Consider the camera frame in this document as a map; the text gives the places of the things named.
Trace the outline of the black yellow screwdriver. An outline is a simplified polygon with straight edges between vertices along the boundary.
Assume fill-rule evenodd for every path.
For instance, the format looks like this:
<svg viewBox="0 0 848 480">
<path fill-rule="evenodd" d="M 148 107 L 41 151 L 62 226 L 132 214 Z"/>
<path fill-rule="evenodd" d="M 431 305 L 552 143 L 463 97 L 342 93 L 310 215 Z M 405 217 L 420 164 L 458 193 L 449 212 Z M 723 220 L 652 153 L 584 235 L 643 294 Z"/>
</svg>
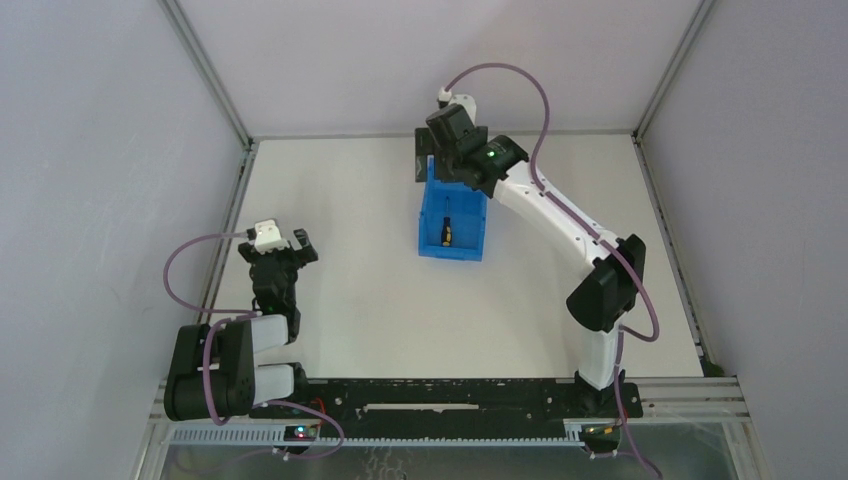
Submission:
<svg viewBox="0 0 848 480">
<path fill-rule="evenodd" d="M 452 245 L 452 227 L 451 227 L 450 198 L 449 197 L 445 197 L 444 216 L 443 216 L 443 221 L 442 221 L 440 241 L 441 241 L 441 245 L 443 247 L 450 247 Z"/>
</svg>

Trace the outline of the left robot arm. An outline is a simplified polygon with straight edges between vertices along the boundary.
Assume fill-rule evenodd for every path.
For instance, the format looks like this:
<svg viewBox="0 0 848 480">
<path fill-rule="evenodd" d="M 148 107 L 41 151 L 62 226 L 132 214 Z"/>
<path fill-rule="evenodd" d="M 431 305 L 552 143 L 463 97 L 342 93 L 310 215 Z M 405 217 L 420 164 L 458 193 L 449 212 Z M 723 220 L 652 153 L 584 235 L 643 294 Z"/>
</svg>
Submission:
<svg viewBox="0 0 848 480">
<path fill-rule="evenodd" d="M 295 230 L 298 244 L 293 246 L 271 221 L 238 237 L 237 251 L 249 266 L 251 306 L 219 309 L 216 323 L 179 329 L 163 400 L 172 421 L 210 419 L 222 425 L 257 405 L 306 392 L 300 363 L 261 366 L 255 357 L 297 340 L 296 282 L 300 269 L 317 261 L 318 253 L 305 230 Z"/>
</svg>

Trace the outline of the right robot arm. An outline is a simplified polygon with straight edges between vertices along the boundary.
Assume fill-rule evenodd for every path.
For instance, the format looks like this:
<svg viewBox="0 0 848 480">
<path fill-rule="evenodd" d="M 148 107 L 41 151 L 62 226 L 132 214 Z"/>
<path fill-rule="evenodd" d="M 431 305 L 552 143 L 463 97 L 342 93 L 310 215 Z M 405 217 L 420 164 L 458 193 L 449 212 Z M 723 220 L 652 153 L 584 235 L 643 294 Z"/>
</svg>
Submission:
<svg viewBox="0 0 848 480">
<path fill-rule="evenodd" d="M 615 358 L 621 317 L 633 309 L 643 278 L 646 246 L 635 234 L 621 238 L 599 225 L 547 179 L 531 169 L 529 154 L 505 135 L 490 136 L 468 110 L 442 101 L 416 131 L 418 152 L 430 156 L 438 180 L 460 183 L 526 220 L 563 255 L 579 282 L 566 297 L 582 327 L 575 383 L 586 408 L 614 400 L 622 377 Z"/>
</svg>

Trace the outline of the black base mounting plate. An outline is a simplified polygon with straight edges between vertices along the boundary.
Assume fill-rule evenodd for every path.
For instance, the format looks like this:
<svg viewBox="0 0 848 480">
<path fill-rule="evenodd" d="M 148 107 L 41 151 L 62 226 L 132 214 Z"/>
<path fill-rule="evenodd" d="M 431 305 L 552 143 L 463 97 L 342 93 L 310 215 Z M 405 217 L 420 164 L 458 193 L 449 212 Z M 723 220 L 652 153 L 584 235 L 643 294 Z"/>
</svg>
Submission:
<svg viewBox="0 0 848 480">
<path fill-rule="evenodd" d="M 308 379 L 289 406 L 261 407 L 252 419 L 306 420 L 315 407 L 347 433 L 551 433 L 568 421 L 639 419 L 636 384 L 593 393 L 572 378 Z"/>
</svg>

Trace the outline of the blue plastic bin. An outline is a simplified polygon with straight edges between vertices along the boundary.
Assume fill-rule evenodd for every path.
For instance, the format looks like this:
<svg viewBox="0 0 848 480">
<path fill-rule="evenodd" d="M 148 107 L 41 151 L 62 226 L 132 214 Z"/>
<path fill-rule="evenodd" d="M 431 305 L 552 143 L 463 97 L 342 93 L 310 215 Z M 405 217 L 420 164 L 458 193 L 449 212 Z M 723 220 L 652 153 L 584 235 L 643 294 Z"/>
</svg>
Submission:
<svg viewBox="0 0 848 480">
<path fill-rule="evenodd" d="M 440 241 L 445 197 L 450 198 L 452 245 Z M 444 183 L 428 169 L 418 220 L 418 254 L 444 260 L 481 261 L 488 198 L 461 183 Z"/>
</svg>

